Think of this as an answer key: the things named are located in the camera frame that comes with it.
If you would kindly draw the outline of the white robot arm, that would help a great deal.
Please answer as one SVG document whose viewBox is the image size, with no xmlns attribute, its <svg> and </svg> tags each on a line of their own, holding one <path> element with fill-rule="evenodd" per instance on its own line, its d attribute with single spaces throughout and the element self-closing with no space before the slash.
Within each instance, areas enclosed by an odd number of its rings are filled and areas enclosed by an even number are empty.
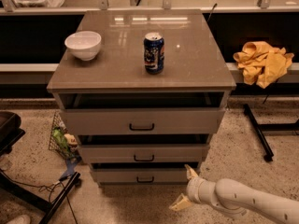
<svg viewBox="0 0 299 224">
<path fill-rule="evenodd" d="M 258 213 L 276 224 L 299 224 L 299 202 L 252 189 L 233 179 L 211 182 L 185 165 L 189 180 L 186 193 L 181 193 L 169 206 L 180 211 L 193 204 L 207 204 L 232 219 L 240 219 L 249 211 Z"/>
</svg>

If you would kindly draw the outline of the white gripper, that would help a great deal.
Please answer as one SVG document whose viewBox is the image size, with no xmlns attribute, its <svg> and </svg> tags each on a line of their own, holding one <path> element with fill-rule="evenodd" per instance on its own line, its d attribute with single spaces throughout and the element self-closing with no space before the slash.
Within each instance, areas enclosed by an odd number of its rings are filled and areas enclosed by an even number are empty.
<svg viewBox="0 0 299 224">
<path fill-rule="evenodd" d="M 180 211 L 192 206 L 192 203 L 215 204 L 217 201 L 215 194 L 216 183 L 199 177 L 195 170 L 188 164 L 185 164 L 185 168 L 187 179 L 190 180 L 186 188 L 188 197 L 181 193 L 169 206 L 169 209 Z"/>
</svg>

